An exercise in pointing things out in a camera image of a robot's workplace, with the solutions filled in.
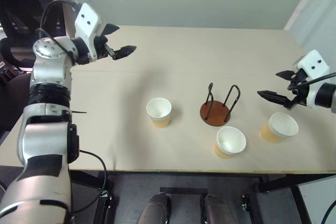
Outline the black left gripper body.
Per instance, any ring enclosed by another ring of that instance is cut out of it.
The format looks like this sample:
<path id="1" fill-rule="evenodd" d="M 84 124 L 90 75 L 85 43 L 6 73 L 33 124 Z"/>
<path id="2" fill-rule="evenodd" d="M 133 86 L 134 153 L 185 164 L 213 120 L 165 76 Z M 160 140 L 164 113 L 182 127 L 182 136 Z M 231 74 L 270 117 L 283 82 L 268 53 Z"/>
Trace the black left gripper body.
<path id="1" fill-rule="evenodd" d="M 115 60 L 116 54 L 114 50 L 107 45 L 108 39 L 105 35 L 95 36 L 93 42 L 98 60 L 108 56 Z"/>

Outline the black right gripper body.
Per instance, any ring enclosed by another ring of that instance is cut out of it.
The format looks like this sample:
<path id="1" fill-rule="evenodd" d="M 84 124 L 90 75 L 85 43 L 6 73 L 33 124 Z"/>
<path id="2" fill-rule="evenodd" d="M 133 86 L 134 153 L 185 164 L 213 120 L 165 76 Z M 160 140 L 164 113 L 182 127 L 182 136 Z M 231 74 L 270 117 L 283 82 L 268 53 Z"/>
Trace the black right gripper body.
<path id="1" fill-rule="evenodd" d="M 296 96 L 292 100 L 288 100 L 285 103 L 285 108 L 288 110 L 293 109 L 297 104 L 306 106 L 307 105 L 307 96 L 309 93 L 308 86 L 302 86 L 307 82 L 307 74 L 303 69 L 300 69 L 296 72 L 296 74 L 291 78 L 290 85 L 291 91 Z"/>

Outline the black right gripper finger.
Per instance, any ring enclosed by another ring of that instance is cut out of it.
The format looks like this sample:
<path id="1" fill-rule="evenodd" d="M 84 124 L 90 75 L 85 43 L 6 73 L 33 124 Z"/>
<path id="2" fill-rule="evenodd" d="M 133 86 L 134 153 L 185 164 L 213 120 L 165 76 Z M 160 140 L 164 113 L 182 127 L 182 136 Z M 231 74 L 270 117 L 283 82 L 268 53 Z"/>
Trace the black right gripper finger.
<path id="1" fill-rule="evenodd" d="M 291 81 L 294 75 L 295 75 L 295 72 L 292 70 L 285 70 L 285 71 L 276 73 L 276 76 L 281 77 L 287 81 Z"/>
<path id="2" fill-rule="evenodd" d="M 280 104 L 284 107 L 291 102 L 286 96 L 279 95 L 278 93 L 269 90 L 257 91 L 257 94 L 269 102 Z"/>

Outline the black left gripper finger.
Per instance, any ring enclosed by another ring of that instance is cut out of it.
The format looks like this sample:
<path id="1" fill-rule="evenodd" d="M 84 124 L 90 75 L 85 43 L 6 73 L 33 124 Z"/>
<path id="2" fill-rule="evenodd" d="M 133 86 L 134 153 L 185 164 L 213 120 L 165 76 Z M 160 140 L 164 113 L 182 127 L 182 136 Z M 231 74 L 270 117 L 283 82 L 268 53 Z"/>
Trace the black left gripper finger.
<path id="1" fill-rule="evenodd" d="M 106 24 L 106 26 L 104 27 L 101 34 L 104 35 L 104 36 L 109 35 L 109 34 L 112 34 L 119 29 L 120 29 L 120 27 L 116 26 L 114 24 Z"/>
<path id="2" fill-rule="evenodd" d="M 128 45 L 128 46 L 121 47 L 119 50 L 114 51 L 112 55 L 112 59 L 119 60 L 119 59 L 125 58 L 129 56 L 130 54 L 132 54 L 135 50 L 136 50 L 136 46 Z"/>

